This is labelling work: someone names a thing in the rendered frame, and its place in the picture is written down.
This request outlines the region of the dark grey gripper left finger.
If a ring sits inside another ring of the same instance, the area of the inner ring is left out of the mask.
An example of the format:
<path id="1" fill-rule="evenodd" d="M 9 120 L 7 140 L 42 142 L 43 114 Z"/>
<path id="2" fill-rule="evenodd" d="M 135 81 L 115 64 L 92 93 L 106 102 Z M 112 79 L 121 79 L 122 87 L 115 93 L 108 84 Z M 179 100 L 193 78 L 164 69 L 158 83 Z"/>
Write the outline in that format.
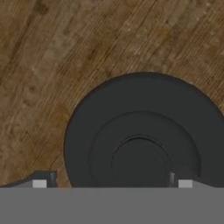
<path id="1" fill-rule="evenodd" d="M 13 181 L 6 185 L 0 185 L 0 188 L 9 187 L 30 187 L 30 188 L 55 188 L 57 187 L 56 171 L 34 171 L 27 177 Z"/>

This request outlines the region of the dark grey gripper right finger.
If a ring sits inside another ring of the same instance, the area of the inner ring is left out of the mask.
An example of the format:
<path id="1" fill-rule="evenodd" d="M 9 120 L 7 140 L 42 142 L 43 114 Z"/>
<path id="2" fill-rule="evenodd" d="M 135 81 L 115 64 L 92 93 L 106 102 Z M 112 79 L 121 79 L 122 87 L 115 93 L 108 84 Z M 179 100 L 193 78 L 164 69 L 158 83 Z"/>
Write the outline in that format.
<path id="1" fill-rule="evenodd" d="M 175 172 L 169 173 L 169 187 L 175 188 L 224 188 L 224 178 L 202 178 L 199 176 L 181 176 Z"/>

